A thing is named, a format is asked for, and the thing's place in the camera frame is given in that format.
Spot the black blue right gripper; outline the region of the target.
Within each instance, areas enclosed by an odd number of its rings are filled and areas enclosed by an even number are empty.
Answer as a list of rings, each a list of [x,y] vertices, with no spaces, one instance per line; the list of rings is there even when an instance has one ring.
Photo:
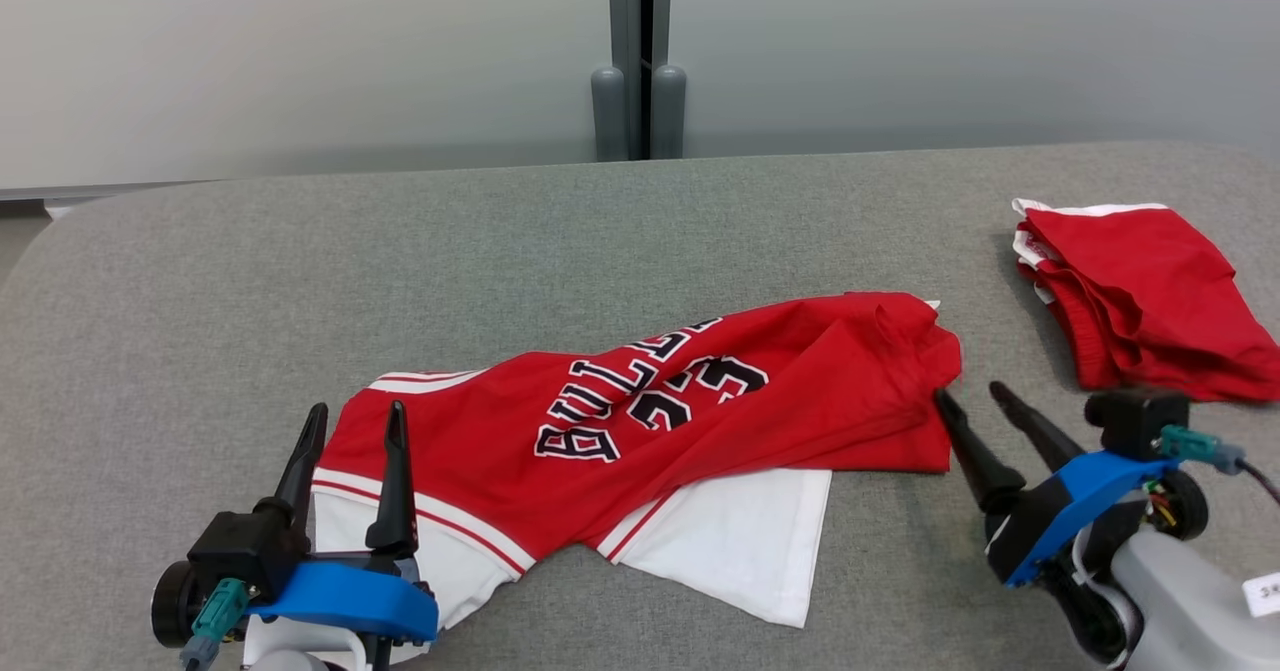
[[[1038,487],[1024,489],[1025,478],[973,432],[960,403],[947,391],[934,393],[934,406],[977,506],[987,517],[998,520],[987,542],[986,560],[1005,586],[1034,581],[1044,561],[1070,546],[1080,530],[1125,494],[1184,464],[1176,457],[1137,461],[1107,451],[1085,453],[1004,383],[991,383],[989,394],[1053,473]]]

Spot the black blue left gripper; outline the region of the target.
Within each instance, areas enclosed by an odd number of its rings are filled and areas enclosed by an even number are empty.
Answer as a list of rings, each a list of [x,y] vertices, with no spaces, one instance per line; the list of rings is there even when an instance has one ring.
[[[326,439],[329,408],[308,411],[284,471],[255,513],[278,521],[302,552],[311,485]],[[374,556],[411,560],[419,549],[407,412],[393,401],[378,516],[366,531]],[[173,563],[150,606],[160,645],[179,652],[183,670],[210,670],[224,645],[242,642],[243,670],[388,670],[398,649],[425,651],[436,642],[439,608],[421,583],[358,569],[337,558],[305,561],[269,598],[233,576],[202,579],[191,561]]]

